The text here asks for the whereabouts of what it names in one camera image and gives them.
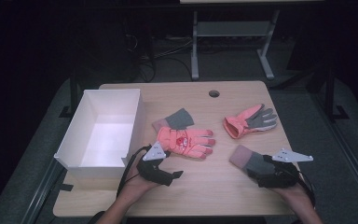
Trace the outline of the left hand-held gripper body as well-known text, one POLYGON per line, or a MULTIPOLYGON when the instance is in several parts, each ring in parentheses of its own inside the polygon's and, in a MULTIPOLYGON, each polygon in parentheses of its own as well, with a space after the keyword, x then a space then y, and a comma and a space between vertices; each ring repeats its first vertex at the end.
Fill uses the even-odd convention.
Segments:
POLYGON ((137 169, 139 175, 145 180, 169 186, 172 183, 172 175, 159 169, 159 165, 167 157, 159 142, 146 148, 146 153, 139 160, 137 169))

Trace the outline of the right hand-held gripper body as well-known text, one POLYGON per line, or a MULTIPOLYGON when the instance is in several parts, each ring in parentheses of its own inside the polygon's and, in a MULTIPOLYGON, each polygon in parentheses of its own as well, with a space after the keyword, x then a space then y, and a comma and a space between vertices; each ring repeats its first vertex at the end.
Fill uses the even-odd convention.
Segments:
POLYGON ((289 149, 282 148, 271 156, 275 162, 275 173, 271 175, 270 188, 289 188, 296 183, 303 184, 296 162, 313 161, 311 155, 304 155, 289 149))

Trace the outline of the gray glove with pink cuff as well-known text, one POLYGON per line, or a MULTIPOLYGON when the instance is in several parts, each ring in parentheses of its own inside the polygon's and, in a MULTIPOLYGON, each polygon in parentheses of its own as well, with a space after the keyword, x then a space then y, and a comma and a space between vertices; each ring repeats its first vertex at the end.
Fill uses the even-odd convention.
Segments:
POLYGON ((174 130, 184 130, 193 124, 194 120, 190 114, 184 108, 181 108, 164 119, 154 121, 152 126, 158 132, 162 127, 169 127, 174 130))
POLYGON ((273 175, 275 173, 275 166, 273 164, 265 161, 261 154, 242 145, 237 146, 229 161, 251 178, 257 178, 261 175, 273 175))

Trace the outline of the pink glove with cartoon print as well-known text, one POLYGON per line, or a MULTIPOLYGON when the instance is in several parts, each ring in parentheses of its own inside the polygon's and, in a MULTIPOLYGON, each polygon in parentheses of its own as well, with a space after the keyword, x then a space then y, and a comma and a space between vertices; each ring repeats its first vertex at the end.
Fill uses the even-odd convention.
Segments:
POLYGON ((175 130, 162 127, 158 131, 157 141, 164 151, 198 160, 205 160, 212 154, 215 145, 213 132, 199 129, 175 130))

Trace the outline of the pink glove with gray palm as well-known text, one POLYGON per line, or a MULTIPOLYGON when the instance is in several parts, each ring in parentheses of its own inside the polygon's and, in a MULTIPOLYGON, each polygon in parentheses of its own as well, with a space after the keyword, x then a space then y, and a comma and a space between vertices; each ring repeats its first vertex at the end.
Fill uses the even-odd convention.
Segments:
POLYGON ((275 128, 277 118, 272 108, 265 108, 264 104, 259 104, 243 110, 237 116, 225 117, 223 126, 230 137, 239 139, 248 133, 275 128))

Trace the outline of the white rectangular box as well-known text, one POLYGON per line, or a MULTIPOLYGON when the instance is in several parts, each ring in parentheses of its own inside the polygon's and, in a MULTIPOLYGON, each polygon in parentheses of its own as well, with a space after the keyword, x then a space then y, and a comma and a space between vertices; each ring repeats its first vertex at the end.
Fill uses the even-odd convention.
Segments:
POLYGON ((85 90, 54 158, 76 178, 119 178, 144 127, 140 90, 85 90))

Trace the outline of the person's left hand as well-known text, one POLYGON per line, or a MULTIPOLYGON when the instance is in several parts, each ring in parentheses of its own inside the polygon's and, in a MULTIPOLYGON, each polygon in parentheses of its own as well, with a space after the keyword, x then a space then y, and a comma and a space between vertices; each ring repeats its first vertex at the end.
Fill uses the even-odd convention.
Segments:
POLYGON ((141 177, 139 175, 139 171, 137 169, 137 164, 138 164, 139 160, 140 160, 140 157, 137 157, 135 159, 135 161, 133 162, 133 164, 131 165, 129 172, 127 173, 127 176, 125 177, 124 186, 122 187, 118 196, 122 192, 133 193, 140 200, 152 188, 158 187, 157 183, 145 180, 143 177, 141 177))

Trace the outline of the person's right hand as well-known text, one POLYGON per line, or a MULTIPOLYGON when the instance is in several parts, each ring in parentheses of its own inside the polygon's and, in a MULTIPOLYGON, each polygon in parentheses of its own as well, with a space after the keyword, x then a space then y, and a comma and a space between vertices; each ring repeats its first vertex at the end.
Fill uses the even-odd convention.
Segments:
POLYGON ((285 189, 272 189, 272 191, 279 194, 298 217, 309 215, 314 211, 309 196, 299 184, 285 189))

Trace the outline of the black stand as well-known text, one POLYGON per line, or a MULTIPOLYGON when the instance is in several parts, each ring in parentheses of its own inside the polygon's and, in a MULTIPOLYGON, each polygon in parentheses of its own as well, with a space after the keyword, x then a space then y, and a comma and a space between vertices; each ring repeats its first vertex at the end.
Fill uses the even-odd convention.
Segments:
POLYGON ((310 93, 324 92, 323 110, 328 119, 348 119, 349 116, 342 105, 336 105, 335 100, 335 71, 332 63, 317 63, 310 69, 310 81, 306 89, 310 93))
POLYGON ((70 76, 69 76, 69 86, 70 86, 70 104, 66 105, 60 114, 61 118, 71 119, 77 109, 78 106, 78 80, 79 80, 79 72, 80 66, 77 65, 73 68, 70 76))

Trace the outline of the gray metal stand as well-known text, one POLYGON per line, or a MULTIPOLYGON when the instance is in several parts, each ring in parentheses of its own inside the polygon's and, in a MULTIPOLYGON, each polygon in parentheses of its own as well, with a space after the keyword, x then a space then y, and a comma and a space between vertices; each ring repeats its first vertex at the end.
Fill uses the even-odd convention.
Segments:
POLYGON ((269 21, 199 21, 198 12, 193 13, 191 78, 200 78, 198 60, 198 40, 200 37, 263 37, 264 45, 258 49, 257 56, 267 79, 272 80, 274 74, 269 65, 267 53, 273 37, 280 11, 275 10, 269 21))

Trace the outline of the metal floor rail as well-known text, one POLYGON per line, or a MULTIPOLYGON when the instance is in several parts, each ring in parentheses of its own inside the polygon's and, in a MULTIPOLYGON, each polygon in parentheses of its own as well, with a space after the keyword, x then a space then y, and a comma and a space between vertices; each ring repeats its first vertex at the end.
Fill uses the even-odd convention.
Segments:
POLYGON ((21 220, 21 224, 35 224, 44 203, 48 199, 51 189, 58 181, 63 170, 64 168, 55 159, 49 163, 48 169, 43 175, 40 184, 36 188, 34 196, 21 220))
POLYGON ((352 175, 358 184, 358 159, 355 157, 352 148, 348 143, 348 141, 345 139, 342 131, 337 126, 336 117, 340 118, 342 113, 340 113, 338 116, 329 115, 326 112, 324 102, 321 100, 319 96, 317 96, 316 94, 312 94, 311 99, 315 104, 315 107, 321 113, 321 116, 323 117, 324 122, 328 126, 330 132, 334 136, 334 139, 336 140, 342 154, 345 157, 347 164, 349 165, 352 175))

